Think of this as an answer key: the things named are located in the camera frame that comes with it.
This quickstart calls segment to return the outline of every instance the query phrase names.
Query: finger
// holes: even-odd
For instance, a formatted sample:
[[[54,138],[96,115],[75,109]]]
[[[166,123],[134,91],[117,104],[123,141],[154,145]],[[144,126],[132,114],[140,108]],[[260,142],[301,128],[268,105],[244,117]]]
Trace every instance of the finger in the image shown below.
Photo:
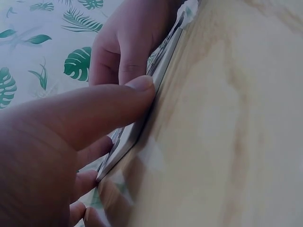
[[[28,102],[10,109],[8,117],[11,122],[20,118],[36,121],[79,151],[133,123],[151,105],[154,95],[152,78],[143,76],[127,86],[98,85]]]
[[[94,187],[97,186],[96,178],[97,171],[89,170],[83,173],[77,173],[75,179],[74,191],[71,194],[70,201],[71,203],[78,200],[82,195],[85,195],[91,191]]]
[[[79,201],[70,205],[70,227],[74,227],[84,217],[85,209],[85,205]]]
[[[89,85],[118,84],[120,54],[94,44],[89,67]]]
[[[146,74],[147,60],[150,48],[145,42],[121,42],[121,59],[119,65],[119,84],[125,84],[132,79]]]
[[[108,136],[94,142],[87,148],[78,153],[78,169],[83,168],[87,164],[97,160],[98,158],[107,154],[113,146],[112,140]]]
[[[105,227],[98,212],[92,207],[88,207],[84,216],[85,227]]]

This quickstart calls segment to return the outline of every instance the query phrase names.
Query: wooden surface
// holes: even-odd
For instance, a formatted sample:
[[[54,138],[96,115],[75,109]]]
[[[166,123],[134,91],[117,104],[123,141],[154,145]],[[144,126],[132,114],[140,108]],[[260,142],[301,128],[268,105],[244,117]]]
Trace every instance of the wooden surface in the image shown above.
[[[302,158],[303,1],[202,1],[100,198],[113,227],[302,226]]]

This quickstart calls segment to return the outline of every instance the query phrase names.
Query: palm leaf print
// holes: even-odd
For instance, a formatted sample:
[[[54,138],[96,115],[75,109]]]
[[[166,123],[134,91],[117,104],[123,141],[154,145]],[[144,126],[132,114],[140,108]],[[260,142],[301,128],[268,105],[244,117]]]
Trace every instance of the palm leaf print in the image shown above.
[[[35,10],[53,11],[53,3],[52,2],[37,3],[29,7],[29,11],[35,11]]]
[[[89,16],[84,16],[83,13],[74,8],[70,8],[63,15],[64,21],[71,26],[62,26],[63,29],[72,32],[98,32],[103,24],[91,19]]]
[[[78,0],[87,9],[102,8],[103,0]]]
[[[58,0],[60,3],[64,3],[67,6],[71,5],[71,0]]]

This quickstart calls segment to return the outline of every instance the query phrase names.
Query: hand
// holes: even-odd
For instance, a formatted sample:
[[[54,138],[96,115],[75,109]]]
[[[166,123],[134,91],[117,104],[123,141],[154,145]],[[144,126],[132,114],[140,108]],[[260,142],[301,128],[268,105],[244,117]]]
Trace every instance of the hand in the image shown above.
[[[147,59],[172,28],[181,2],[124,0],[92,46],[89,84],[125,84],[145,75]]]
[[[95,171],[76,173],[107,153],[107,135],[150,106],[149,76],[126,86],[99,85],[0,112],[0,220],[3,226],[73,226],[96,186]]]

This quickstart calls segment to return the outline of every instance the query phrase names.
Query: monstera leaf print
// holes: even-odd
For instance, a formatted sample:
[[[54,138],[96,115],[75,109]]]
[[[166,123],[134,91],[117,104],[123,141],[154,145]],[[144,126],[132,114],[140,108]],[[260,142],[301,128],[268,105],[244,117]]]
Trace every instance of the monstera leaf print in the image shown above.
[[[102,8],[103,0],[78,0],[87,9]]]
[[[16,82],[7,67],[0,69],[0,109],[7,107],[15,96]]]
[[[64,62],[64,73],[79,81],[88,81],[91,47],[83,47],[70,53]]]
[[[71,26],[62,26],[63,29],[72,32],[98,32],[103,24],[91,19],[89,16],[83,16],[74,8],[70,8],[63,15],[64,21],[68,22]]]
[[[52,2],[37,3],[29,7],[29,11],[35,11],[35,10],[53,11],[53,3]]]

